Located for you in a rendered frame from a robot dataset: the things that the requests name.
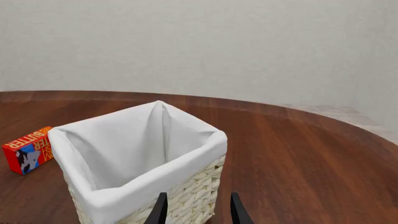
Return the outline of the white-lined woven basket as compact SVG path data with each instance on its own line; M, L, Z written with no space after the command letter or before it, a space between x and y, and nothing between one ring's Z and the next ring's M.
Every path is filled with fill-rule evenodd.
M214 214L228 138L174 106L156 101L48 135L81 224L144 224L161 193L166 224Z

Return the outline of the red butter box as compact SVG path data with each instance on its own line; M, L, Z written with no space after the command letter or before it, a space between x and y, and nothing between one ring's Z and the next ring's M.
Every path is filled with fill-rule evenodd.
M26 175L35 168L53 159L46 126L21 138L2 145L10 170Z

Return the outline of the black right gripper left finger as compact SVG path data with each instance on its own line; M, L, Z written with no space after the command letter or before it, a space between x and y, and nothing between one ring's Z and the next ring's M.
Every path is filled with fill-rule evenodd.
M144 224L165 224L167 218L167 209L167 194L165 192L161 192Z

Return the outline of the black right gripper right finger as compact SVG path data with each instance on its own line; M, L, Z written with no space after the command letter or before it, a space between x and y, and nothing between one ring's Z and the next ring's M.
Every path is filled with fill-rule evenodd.
M231 193L230 210L232 224L254 224L236 192Z

